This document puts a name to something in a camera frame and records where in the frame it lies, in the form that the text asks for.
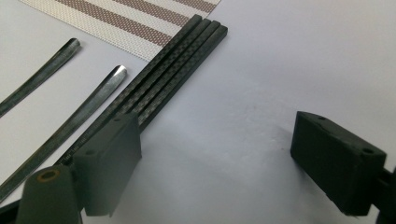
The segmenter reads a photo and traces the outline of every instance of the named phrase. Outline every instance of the white table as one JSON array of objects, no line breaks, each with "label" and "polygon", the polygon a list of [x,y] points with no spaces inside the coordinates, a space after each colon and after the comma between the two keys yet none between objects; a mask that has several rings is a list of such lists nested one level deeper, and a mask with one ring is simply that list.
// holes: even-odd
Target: white table
[{"label": "white table", "polygon": [[[84,223],[375,223],[346,217],[290,157],[296,111],[320,114],[396,165],[394,1],[222,0],[229,34],[150,123],[113,218]],[[19,1],[0,2],[0,101],[69,38],[79,54],[0,119],[0,182],[118,64],[147,64]],[[52,165],[111,96],[42,167]],[[1,205],[21,197],[18,189]]]}]

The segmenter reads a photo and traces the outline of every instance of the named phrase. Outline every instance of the metal blade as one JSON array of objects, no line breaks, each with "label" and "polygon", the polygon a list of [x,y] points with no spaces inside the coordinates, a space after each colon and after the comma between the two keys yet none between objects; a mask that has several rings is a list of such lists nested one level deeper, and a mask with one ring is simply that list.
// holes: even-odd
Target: metal blade
[{"label": "metal blade", "polygon": [[122,65],[111,71],[78,110],[0,186],[0,203],[96,111],[121,84],[126,74],[126,69]]},{"label": "metal blade", "polygon": [[0,118],[69,61],[77,53],[78,49],[79,42],[77,39],[71,38],[67,41],[32,77],[0,104]]}]

